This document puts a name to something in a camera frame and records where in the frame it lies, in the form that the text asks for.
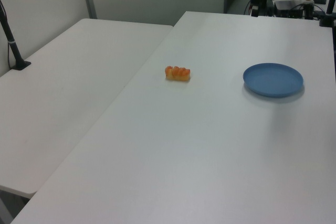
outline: black cable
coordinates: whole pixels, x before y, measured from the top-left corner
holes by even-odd
[[[320,9],[323,12],[323,14],[325,14],[325,11],[320,6],[317,6],[317,5],[313,5],[313,6],[316,6],[318,9]]]
[[[247,3],[246,7],[245,7],[245,10],[244,10],[244,15],[246,13],[246,9],[247,9],[247,6],[251,3],[251,0]]]
[[[299,5],[294,6],[292,9],[289,10],[289,12],[290,12],[291,10],[293,10],[294,8],[299,7],[299,6],[300,6],[299,9],[301,9],[301,7],[304,6],[304,4],[299,4]]]

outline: blue plate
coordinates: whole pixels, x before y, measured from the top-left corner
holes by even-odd
[[[288,97],[303,85],[302,75],[294,68],[277,63],[262,63],[245,70],[247,87],[266,97]]]

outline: food item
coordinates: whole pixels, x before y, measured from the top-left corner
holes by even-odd
[[[190,79],[190,69],[168,66],[164,71],[168,80],[189,81]]]

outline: orange object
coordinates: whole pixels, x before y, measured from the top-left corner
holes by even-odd
[[[190,69],[168,66],[164,71],[168,80],[189,81],[190,79]]]

